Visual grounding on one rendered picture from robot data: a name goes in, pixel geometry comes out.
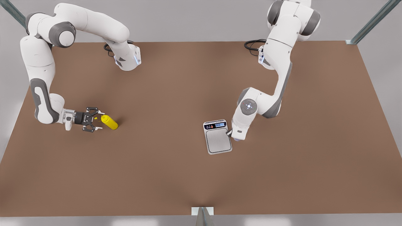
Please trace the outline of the white digital kitchen scale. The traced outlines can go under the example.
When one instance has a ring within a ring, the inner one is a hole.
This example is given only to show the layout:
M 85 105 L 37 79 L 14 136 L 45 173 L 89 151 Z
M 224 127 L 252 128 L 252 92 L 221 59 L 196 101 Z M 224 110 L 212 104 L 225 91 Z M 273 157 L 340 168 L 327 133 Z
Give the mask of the white digital kitchen scale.
M 208 121 L 203 123 L 207 151 L 210 155 L 232 151 L 226 120 Z

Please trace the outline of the silver frame post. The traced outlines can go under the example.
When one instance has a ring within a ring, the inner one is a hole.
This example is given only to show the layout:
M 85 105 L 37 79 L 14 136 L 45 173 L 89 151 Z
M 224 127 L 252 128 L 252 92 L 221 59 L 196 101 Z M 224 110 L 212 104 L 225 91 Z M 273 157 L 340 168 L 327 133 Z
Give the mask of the silver frame post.
M 357 45 L 363 38 L 383 20 L 402 0 L 388 0 L 384 6 L 359 30 L 351 40 L 346 40 L 347 45 Z
M 0 0 L 0 5 L 3 7 L 6 12 L 8 12 L 19 24 L 21 24 L 24 28 L 26 28 L 26 17 L 21 13 L 19 9 L 14 6 L 10 0 Z
M 195 226 L 215 226 L 211 215 L 214 215 L 213 207 L 192 207 L 191 215 L 197 216 Z

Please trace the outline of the yellow sauce bottle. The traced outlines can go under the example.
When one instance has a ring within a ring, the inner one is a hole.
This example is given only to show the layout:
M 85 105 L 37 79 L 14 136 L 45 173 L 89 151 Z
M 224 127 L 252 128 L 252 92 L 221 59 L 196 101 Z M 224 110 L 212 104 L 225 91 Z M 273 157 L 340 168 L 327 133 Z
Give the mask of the yellow sauce bottle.
M 118 123 L 115 120 L 105 114 L 101 115 L 100 117 L 94 117 L 94 120 L 102 122 L 104 125 L 112 130 L 116 130 L 119 127 Z

